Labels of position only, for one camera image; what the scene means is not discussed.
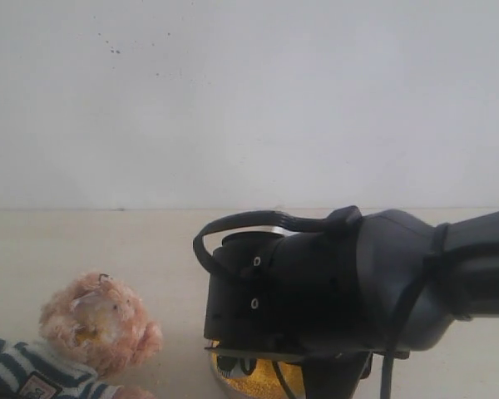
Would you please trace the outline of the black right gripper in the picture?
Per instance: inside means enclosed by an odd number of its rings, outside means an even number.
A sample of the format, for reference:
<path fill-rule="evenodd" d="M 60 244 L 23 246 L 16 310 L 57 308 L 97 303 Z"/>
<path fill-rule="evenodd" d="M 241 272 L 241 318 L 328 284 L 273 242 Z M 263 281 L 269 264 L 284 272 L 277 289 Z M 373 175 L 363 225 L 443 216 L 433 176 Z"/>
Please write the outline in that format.
<path fill-rule="evenodd" d="M 232 350 L 330 357 L 366 347 L 356 237 L 237 233 L 213 256 L 253 284 L 211 277 L 204 336 Z M 249 377 L 257 360 L 216 357 L 222 377 Z"/>

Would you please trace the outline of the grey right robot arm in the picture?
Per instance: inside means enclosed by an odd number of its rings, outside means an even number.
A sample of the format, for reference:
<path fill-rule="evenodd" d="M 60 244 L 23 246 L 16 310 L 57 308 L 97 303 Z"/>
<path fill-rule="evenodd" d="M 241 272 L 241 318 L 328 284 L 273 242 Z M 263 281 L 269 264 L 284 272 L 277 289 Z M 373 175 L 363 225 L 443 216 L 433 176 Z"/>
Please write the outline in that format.
<path fill-rule="evenodd" d="M 397 209 L 250 211 L 208 223 L 193 250 L 222 355 L 419 352 L 455 321 L 499 317 L 499 211 L 439 225 Z"/>

